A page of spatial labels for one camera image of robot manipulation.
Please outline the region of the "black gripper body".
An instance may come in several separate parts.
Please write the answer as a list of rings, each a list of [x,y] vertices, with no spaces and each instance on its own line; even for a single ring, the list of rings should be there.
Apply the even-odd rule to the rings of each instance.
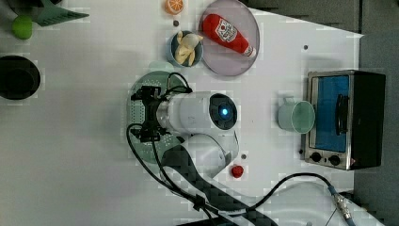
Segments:
[[[161,95],[160,87],[142,86],[131,96],[132,101],[141,101],[145,109],[145,120],[140,124],[139,129],[132,129],[131,132],[141,142],[159,141],[161,136],[168,133],[157,120],[157,110],[166,98]]]

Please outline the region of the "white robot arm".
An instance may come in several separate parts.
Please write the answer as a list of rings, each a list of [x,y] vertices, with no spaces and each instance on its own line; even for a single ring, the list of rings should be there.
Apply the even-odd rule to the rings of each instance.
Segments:
[[[143,86],[129,105],[144,114],[126,131],[137,160],[145,170],[156,166],[152,177],[214,226],[384,226],[317,173],[285,176],[260,198],[216,181],[235,169],[239,151],[237,108],[223,93]]]

